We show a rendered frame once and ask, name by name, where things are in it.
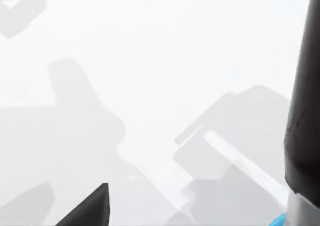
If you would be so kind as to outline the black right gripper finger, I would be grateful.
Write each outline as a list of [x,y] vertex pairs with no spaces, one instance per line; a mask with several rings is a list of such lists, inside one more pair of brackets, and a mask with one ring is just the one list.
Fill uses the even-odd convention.
[[108,183],[102,183],[55,226],[109,226]]

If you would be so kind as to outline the black microphone with grey band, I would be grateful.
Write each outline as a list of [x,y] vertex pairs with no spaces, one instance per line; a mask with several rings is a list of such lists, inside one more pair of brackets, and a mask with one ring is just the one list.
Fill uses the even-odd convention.
[[286,212],[269,226],[320,226],[320,0],[309,0],[284,136]]

